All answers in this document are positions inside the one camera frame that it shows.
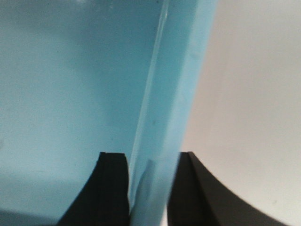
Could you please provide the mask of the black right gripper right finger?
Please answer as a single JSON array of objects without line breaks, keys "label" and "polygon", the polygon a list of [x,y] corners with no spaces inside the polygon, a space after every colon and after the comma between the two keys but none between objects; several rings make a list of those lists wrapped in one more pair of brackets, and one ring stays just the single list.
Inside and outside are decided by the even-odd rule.
[{"label": "black right gripper right finger", "polygon": [[193,152],[180,154],[167,205],[170,226],[281,226],[225,187]]}]

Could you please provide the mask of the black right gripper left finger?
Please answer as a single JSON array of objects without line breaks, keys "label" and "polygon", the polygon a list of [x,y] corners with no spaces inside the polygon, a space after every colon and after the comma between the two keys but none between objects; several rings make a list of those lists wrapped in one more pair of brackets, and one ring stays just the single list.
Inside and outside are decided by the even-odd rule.
[{"label": "black right gripper left finger", "polygon": [[57,225],[129,225],[128,185],[125,154],[101,152],[86,184]]}]

